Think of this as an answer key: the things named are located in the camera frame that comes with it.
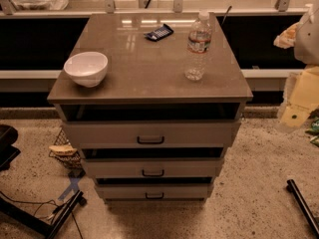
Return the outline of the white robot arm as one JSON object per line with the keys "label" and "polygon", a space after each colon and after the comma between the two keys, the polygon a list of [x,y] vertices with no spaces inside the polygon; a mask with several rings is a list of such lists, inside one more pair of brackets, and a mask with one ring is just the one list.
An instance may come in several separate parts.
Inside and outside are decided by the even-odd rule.
{"label": "white robot arm", "polygon": [[294,50],[305,64],[301,73],[291,73],[278,110],[279,124],[288,129],[301,127],[319,107],[319,2],[307,4],[301,19],[278,35],[273,45]]}

